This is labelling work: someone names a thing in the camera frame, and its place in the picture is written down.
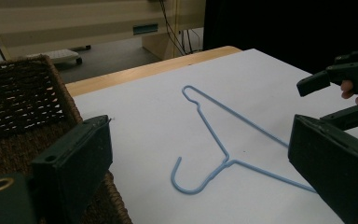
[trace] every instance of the brown wicker basket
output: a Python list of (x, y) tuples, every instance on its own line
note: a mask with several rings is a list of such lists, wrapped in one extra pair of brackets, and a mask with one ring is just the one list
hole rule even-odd
[[(81, 121), (48, 56), (0, 62), (0, 175), (29, 175), (31, 160)], [(132, 223), (113, 179), (107, 171), (82, 223)]]

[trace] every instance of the blue wire hanger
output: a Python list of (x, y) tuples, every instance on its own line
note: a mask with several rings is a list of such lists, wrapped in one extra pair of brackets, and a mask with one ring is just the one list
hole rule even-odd
[(313, 193), (316, 193), (316, 190), (313, 189), (312, 187), (309, 187), (309, 186), (306, 186), (306, 185), (303, 185), (303, 184), (300, 184), (300, 183), (297, 183), (296, 181), (293, 181), (293, 180), (290, 180), (288, 178), (285, 178), (283, 176), (280, 176), (280, 175), (275, 175), (269, 171), (266, 171), (266, 170), (263, 170), (263, 169), (260, 169), (258, 167), (255, 167), (249, 163), (246, 163), (244, 161), (238, 161), (238, 160), (230, 160), (229, 159), (229, 154), (228, 152), (226, 151), (225, 147), (223, 146), (222, 142), (219, 140), (219, 138), (217, 137), (216, 133), (213, 131), (211, 125), (209, 124), (208, 120), (204, 117), (201, 109), (200, 109), (200, 103), (195, 101), (195, 100), (192, 100), (190, 97), (188, 97), (188, 95), (186, 94), (186, 89), (191, 89), (195, 92), (197, 92), (198, 94), (202, 95), (203, 97), (205, 97), (206, 99), (208, 99), (209, 101), (213, 102), (214, 104), (222, 107), (224, 110), (226, 110), (228, 113), (230, 113), (231, 115), (237, 117), (238, 119), (241, 119), (243, 122), (251, 125), (252, 127), (256, 128), (258, 131), (260, 131), (261, 133), (265, 134), (266, 136), (268, 136), (269, 138), (271, 138), (272, 140), (278, 142), (279, 144), (281, 144), (282, 146), (284, 147), (289, 147), (289, 145), (285, 142), (283, 142), (283, 140), (279, 139), (278, 137), (274, 136), (273, 134), (267, 132), (266, 130), (262, 129), (261, 127), (259, 127), (258, 125), (256, 125), (255, 123), (251, 122), (250, 120), (248, 120), (247, 118), (245, 118), (244, 116), (238, 114), (237, 112), (233, 111), (232, 109), (230, 109), (229, 107), (225, 106), (225, 105), (222, 105), (221, 103), (219, 103), (218, 101), (216, 101), (214, 98), (212, 98), (211, 96), (205, 94), (204, 92), (194, 88), (193, 86), (184, 86), (182, 88), (182, 94), (185, 96), (185, 98), (190, 101), (191, 103), (194, 103), (197, 105), (197, 111), (199, 112), (203, 122), (205, 123), (206, 127), (208, 128), (209, 132), (211, 133), (211, 135), (213, 136), (215, 142), (217, 143), (217, 145), (220, 146), (220, 149), (223, 151), (223, 153), (225, 154), (225, 158), (223, 159), (223, 162), (215, 169), (213, 170), (207, 177), (206, 179), (202, 182), (202, 184), (196, 188), (196, 189), (183, 189), (181, 188), (177, 183), (176, 183), (176, 180), (175, 180), (175, 175), (176, 175), (176, 172), (178, 170), (178, 167), (179, 167), (179, 164), (182, 160), (182, 157), (179, 157), (175, 166), (173, 167), (173, 170), (172, 170), (172, 174), (171, 174), (171, 181), (172, 181), (172, 184), (173, 186), (179, 190), (180, 192), (184, 193), (184, 194), (197, 194), (197, 193), (200, 193), (206, 186), (207, 184), (212, 180), (214, 179), (222, 170), (224, 170), (225, 168), (228, 168), (230, 167), (231, 165), (233, 164), (238, 164), (238, 165), (241, 165), (241, 166), (244, 166), (248, 169), (251, 169), (251, 170), (254, 170), (260, 174), (263, 174), (263, 175), (267, 175), (267, 176), (270, 176), (272, 178), (275, 178), (275, 179), (278, 179), (278, 180), (281, 180), (287, 184), (291, 184), (293, 186), (296, 186), (296, 187), (299, 187), (301, 189), (305, 189), (305, 190), (308, 190), (308, 191), (311, 191)]

